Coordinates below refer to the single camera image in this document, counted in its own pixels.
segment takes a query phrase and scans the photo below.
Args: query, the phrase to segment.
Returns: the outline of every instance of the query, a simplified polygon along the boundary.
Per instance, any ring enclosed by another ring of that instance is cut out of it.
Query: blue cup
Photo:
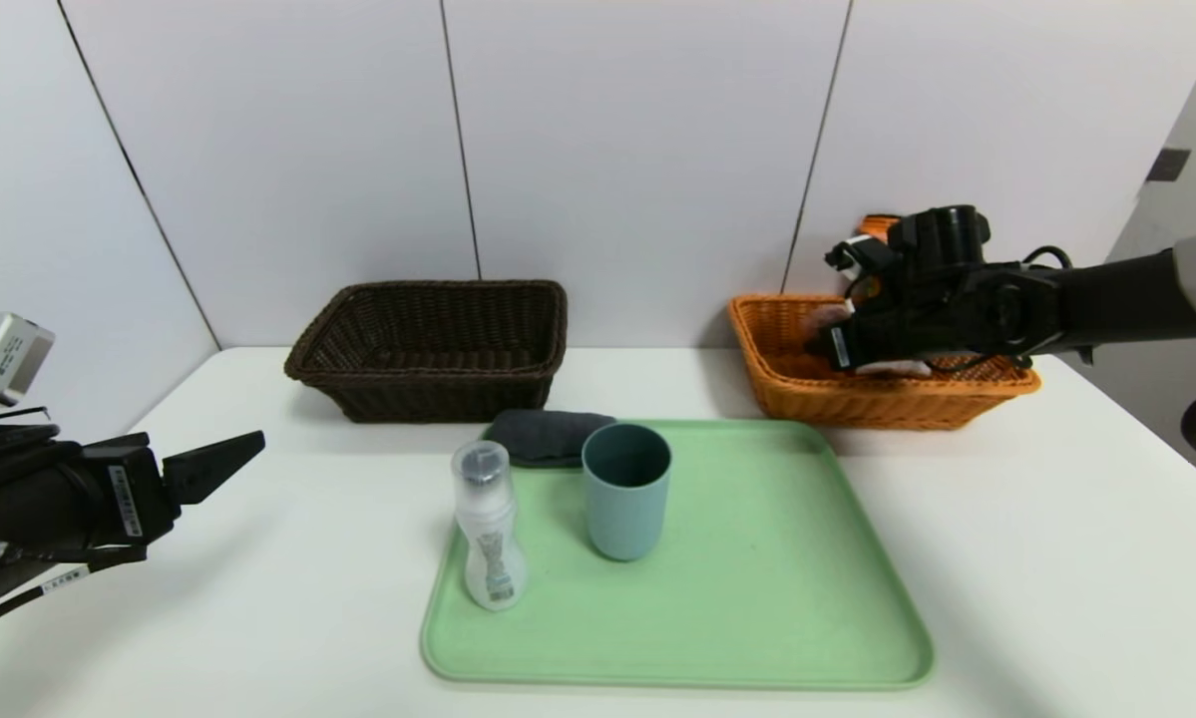
[[[588,436],[580,460],[593,546],[615,560],[647,555],[664,530],[670,442],[637,424],[610,424]]]

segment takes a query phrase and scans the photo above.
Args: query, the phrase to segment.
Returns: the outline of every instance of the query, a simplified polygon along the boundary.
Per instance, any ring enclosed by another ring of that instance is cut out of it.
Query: green tray
[[[673,446],[660,544],[603,559],[579,469],[514,469],[530,578],[489,613],[457,529],[421,631],[456,681],[885,690],[934,663],[832,450],[793,421],[639,421]]]

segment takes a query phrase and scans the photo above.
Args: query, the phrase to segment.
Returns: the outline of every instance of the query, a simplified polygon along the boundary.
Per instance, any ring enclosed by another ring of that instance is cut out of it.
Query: brown wicker basket
[[[283,371],[355,422],[489,422],[544,406],[567,346],[551,281],[399,281],[346,287]]]
[[[1041,377],[995,358],[930,378],[849,376],[803,349],[803,318],[840,296],[739,296],[734,324],[762,412],[808,424],[872,428],[957,428],[1015,396]]]

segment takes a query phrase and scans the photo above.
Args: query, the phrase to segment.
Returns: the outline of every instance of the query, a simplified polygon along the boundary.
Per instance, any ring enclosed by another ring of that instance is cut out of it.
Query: plastic bottle
[[[514,540],[517,499],[509,452],[494,440],[475,440],[451,457],[456,523],[469,540],[465,586],[482,608],[502,610],[526,589],[526,558]]]

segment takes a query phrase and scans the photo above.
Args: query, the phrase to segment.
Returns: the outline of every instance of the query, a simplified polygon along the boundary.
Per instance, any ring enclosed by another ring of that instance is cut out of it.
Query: white table
[[[264,428],[145,565],[0,621],[0,718],[1196,717],[1196,471],[1067,365],[958,432],[825,432],[935,645],[914,690],[460,684],[421,662],[475,426],[354,426],[228,349],[141,420],[170,455]],[[738,353],[570,349],[550,408],[757,416]]]

